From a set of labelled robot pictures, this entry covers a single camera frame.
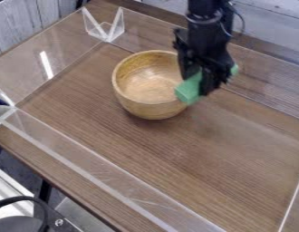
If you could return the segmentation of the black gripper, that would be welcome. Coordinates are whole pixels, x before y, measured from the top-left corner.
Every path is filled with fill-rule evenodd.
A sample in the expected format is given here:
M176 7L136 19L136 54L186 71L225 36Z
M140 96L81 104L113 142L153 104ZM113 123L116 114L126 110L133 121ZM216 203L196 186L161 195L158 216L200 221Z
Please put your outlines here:
M196 14L186 15L188 28L174 29L177 63L182 79L189 79L201 69L200 96L227 83L232 73L233 59L227 50L232 35L233 14L216 13L209 18Z

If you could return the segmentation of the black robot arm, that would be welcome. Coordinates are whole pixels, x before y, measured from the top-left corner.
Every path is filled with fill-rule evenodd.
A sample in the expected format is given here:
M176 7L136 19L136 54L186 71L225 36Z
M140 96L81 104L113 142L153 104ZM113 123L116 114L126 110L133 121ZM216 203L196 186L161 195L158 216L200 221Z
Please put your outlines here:
M229 0L188 0L188 28L176 28L173 47L182 83L176 94L199 99L220 88L233 75L236 63L227 50L235 9Z

